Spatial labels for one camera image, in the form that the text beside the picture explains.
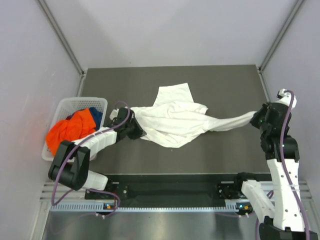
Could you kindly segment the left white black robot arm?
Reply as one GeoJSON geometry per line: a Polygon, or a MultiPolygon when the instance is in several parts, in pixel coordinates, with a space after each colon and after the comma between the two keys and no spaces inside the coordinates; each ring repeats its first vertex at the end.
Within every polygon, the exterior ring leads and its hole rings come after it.
{"type": "Polygon", "coordinates": [[[48,171],[48,178],[71,190],[95,189],[102,198],[109,198],[114,187],[107,176],[89,170],[91,158],[98,152],[125,138],[139,139],[146,135],[132,109],[120,108],[107,127],[74,141],[59,144],[48,171]]]}

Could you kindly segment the white t-shirt red print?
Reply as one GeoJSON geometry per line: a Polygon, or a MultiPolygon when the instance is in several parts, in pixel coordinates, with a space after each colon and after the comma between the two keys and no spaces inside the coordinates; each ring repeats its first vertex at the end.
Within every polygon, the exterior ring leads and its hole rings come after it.
{"type": "Polygon", "coordinates": [[[161,86],[152,106],[132,107],[146,135],[143,140],[165,148],[180,148],[206,132],[224,132],[247,125],[255,112],[237,117],[206,115],[207,106],[195,103],[187,83],[161,86]]]}

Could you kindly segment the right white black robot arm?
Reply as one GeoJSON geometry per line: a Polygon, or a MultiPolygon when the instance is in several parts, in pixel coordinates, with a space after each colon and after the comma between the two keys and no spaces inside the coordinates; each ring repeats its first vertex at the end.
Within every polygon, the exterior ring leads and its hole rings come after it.
{"type": "Polygon", "coordinates": [[[233,185],[237,197],[249,200],[258,218],[258,234],[262,240],[318,239],[318,234],[309,227],[300,197],[298,144],[288,135],[294,102],[278,100],[264,104],[250,120],[251,125],[260,130],[274,200],[269,199],[254,174],[239,173],[233,185]]]}

